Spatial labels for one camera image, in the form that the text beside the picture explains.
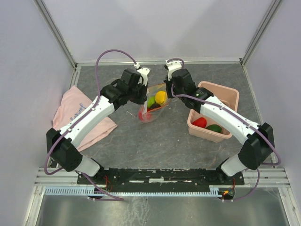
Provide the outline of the green apple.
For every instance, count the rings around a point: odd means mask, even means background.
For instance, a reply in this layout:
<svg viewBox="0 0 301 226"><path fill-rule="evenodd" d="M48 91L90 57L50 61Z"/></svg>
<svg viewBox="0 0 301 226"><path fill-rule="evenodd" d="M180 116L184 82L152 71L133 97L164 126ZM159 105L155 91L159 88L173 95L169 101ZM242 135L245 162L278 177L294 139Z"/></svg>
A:
<svg viewBox="0 0 301 226"><path fill-rule="evenodd" d="M147 107L149 108L152 104L156 103L155 101L155 97L152 96L152 97L149 97L148 98L148 101L147 101Z"/></svg>

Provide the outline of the yellow lemon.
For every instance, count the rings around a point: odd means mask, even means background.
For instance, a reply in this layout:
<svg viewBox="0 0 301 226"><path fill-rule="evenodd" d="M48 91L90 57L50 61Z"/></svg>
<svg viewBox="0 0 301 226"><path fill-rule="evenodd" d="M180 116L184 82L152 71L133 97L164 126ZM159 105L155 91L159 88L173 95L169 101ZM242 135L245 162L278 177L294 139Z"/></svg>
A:
<svg viewBox="0 0 301 226"><path fill-rule="evenodd" d="M165 91L158 91L155 95L155 102L159 105L164 105L167 100L167 94Z"/></svg>

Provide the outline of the clear zip top bag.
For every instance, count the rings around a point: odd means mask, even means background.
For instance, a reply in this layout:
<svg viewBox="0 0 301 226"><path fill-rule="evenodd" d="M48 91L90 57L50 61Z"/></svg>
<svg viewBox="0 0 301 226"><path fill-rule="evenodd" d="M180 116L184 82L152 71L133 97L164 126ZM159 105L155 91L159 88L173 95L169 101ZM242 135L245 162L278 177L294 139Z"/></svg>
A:
<svg viewBox="0 0 301 226"><path fill-rule="evenodd" d="M148 87L146 94L147 100L138 111L138 119L143 123L156 120L169 103L165 83Z"/></svg>

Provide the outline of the red apple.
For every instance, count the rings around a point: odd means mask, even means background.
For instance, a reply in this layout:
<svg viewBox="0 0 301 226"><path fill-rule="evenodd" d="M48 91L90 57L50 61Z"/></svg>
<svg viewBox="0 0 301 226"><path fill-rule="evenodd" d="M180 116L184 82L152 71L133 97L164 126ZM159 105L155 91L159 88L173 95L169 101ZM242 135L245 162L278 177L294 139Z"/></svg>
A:
<svg viewBox="0 0 301 226"><path fill-rule="evenodd" d="M145 122L147 120L147 115L143 113L142 110L139 110L138 112L138 118L140 121Z"/></svg>

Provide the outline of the small red fruit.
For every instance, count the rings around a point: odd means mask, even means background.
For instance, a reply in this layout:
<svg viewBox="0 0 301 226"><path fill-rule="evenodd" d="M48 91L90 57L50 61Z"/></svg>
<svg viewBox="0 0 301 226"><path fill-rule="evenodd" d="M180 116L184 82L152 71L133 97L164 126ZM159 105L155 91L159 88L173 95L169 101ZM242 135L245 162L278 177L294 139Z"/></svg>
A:
<svg viewBox="0 0 301 226"><path fill-rule="evenodd" d="M200 117L191 123L194 126L205 128L207 126L207 120L204 117Z"/></svg>

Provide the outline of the pink plastic bin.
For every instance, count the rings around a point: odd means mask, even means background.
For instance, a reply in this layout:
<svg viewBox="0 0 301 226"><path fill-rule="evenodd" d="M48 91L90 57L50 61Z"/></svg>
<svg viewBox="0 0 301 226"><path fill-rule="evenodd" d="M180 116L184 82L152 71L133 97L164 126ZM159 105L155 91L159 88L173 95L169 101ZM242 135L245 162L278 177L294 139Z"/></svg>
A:
<svg viewBox="0 0 301 226"><path fill-rule="evenodd" d="M198 87L204 87L207 90L211 91L215 96L217 96L221 102L223 102L227 107L234 110L235 112L238 109L238 102L239 102L239 92L236 89L225 87L222 85L218 85L215 83L207 82L207 81L201 81L198 84ZM206 126L204 128L198 127L193 125L192 123L199 118L205 118L206 119ZM215 143L219 143L223 141L224 139L229 139L232 137L232 134L228 132L223 126L221 126L219 123L215 122L211 118L204 116L202 114L197 113L194 110L190 110L188 119L187 119L187 125L188 125L188 133L190 135L200 137L202 139L206 139ZM207 127L210 125L219 125L222 130L221 133L218 133L216 131L208 130Z"/></svg>

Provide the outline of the dark purple plum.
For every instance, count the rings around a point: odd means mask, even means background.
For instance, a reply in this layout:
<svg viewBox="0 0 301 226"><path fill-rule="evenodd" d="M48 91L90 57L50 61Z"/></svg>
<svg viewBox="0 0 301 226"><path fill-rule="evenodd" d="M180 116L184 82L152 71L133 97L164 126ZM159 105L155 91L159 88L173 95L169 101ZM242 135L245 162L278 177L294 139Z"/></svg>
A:
<svg viewBox="0 0 301 226"><path fill-rule="evenodd" d="M149 107L149 110L151 111L151 110L154 110L154 109L157 109L157 108L160 108L160 107L161 107L160 104L154 103L154 104L152 104L152 105Z"/></svg>

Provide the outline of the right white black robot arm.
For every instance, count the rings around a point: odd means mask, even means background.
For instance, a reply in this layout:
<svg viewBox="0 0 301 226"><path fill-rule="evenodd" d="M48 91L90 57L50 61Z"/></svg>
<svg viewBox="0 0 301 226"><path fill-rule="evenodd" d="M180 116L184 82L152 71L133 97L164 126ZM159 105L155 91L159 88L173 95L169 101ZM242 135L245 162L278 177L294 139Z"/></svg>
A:
<svg viewBox="0 0 301 226"><path fill-rule="evenodd" d="M258 169L276 151L269 124L260 125L244 118L208 89L197 87L187 69L169 69L164 82L168 98L179 98L186 107L214 120L242 144L238 154L220 165L216 172L219 183L227 184L233 175L245 169Z"/></svg>

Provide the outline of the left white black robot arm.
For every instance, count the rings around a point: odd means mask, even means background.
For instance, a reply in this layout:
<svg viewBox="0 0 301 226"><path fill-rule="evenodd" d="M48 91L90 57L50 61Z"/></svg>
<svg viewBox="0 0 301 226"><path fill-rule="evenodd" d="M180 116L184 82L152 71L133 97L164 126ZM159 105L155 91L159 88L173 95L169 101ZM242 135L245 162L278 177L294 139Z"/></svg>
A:
<svg viewBox="0 0 301 226"><path fill-rule="evenodd" d="M47 134L47 157L55 160L67 172L78 171L98 184L103 181L103 166L78 151L82 140L104 118L131 101L144 104L147 97L150 69L125 69L121 78L104 86L100 96L69 124L59 130L51 128Z"/></svg>

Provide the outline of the dark green fruit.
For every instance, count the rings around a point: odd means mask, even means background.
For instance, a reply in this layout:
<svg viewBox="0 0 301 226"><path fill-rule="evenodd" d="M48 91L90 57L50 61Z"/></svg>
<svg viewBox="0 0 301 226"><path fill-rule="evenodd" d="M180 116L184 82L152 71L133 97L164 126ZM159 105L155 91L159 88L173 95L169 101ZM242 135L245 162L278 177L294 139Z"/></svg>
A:
<svg viewBox="0 0 301 226"><path fill-rule="evenodd" d="M222 127L217 124L209 125L206 127L206 129L216 133L222 133Z"/></svg>

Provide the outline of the pink folded cloth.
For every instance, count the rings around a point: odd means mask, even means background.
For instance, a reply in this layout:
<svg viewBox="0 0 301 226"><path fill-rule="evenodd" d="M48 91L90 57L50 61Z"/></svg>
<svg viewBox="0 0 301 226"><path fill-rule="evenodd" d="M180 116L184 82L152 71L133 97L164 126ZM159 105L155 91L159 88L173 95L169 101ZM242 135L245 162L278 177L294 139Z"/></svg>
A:
<svg viewBox="0 0 301 226"><path fill-rule="evenodd" d="M91 103L91 99L76 86L72 86L63 95L61 105L57 109L52 121L53 128L59 130L61 127L66 126L83 113ZM109 117L104 118L81 141L78 151L81 152L107 137L116 127L117 124L112 119Z"/></svg>

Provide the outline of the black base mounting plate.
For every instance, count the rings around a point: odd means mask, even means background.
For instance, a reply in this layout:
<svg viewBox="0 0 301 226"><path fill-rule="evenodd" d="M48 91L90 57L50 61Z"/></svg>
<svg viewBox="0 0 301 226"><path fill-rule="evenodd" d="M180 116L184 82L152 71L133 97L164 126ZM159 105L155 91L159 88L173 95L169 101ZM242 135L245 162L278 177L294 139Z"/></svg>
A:
<svg viewBox="0 0 301 226"><path fill-rule="evenodd" d="M104 169L91 177L111 192L168 193L208 192L210 186L241 186L241 172L228 177L220 170L206 169Z"/></svg>

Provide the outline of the aluminium frame rail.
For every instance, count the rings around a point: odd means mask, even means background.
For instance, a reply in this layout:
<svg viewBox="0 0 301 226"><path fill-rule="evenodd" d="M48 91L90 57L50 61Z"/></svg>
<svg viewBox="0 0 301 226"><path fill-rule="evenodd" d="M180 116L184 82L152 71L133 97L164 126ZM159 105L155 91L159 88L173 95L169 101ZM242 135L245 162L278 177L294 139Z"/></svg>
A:
<svg viewBox="0 0 301 226"><path fill-rule="evenodd" d="M165 65L165 61L142 61L140 65ZM204 60L194 60L185 61L185 65L202 65L202 64L240 64L239 60L214 60L214 61L204 61ZM116 65L133 65L131 62L99 62L99 66L116 66ZM77 63L77 66L95 66L95 63Z"/></svg>

